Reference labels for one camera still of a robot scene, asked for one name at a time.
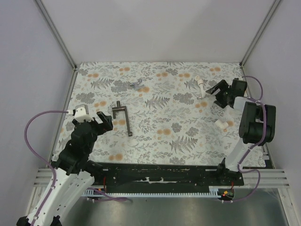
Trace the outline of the white faucet with chrome knob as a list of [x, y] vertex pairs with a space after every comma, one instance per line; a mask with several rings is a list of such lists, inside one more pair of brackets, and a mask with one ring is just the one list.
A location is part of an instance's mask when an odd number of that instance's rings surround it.
[[204, 90], [204, 85], [200, 84], [199, 88], [200, 88], [200, 95], [197, 97], [197, 99], [203, 99], [203, 98], [206, 97], [206, 92]]

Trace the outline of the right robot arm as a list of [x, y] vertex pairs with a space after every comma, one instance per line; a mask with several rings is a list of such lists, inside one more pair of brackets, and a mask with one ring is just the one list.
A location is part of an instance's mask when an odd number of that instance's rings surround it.
[[229, 106], [242, 112], [238, 128], [238, 143], [217, 166], [215, 179], [223, 186], [227, 185], [232, 178], [238, 177], [241, 164], [252, 149], [270, 143], [275, 135], [276, 107], [265, 105], [261, 100], [246, 97], [246, 89], [246, 81], [234, 79], [230, 85], [225, 80], [221, 80], [206, 91], [207, 94], [215, 95], [214, 103], [219, 107]]

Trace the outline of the white elbow pipe fitting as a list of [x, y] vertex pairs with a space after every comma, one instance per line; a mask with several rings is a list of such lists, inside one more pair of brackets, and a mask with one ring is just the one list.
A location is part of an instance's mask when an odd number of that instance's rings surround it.
[[215, 122], [215, 125], [222, 130], [227, 129], [229, 127], [229, 124], [226, 121], [222, 122], [221, 120], [217, 120]]

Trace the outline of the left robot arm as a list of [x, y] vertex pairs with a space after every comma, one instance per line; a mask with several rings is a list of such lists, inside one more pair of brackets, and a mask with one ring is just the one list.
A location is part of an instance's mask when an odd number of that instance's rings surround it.
[[112, 116], [97, 112], [98, 123], [88, 110], [79, 107], [64, 111], [74, 117], [71, 139], [57, 161], [47, 163], [52, 178], [36, 207], [18, 219], [18, 226], [60, 226], [76, 201], [93, 184], [103, 181], [101, 165], [89, 160], [98, 137], [113, 130]]

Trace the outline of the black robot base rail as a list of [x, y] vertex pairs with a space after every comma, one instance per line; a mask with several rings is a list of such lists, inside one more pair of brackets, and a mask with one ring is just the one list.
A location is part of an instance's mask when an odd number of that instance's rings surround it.
[[243, 176], [218, 177], [216, 166], [104, 163], [89, 161], [86, 169], [95, 178], [95, 186], [107, 188], [191, 188], [242, 186]]

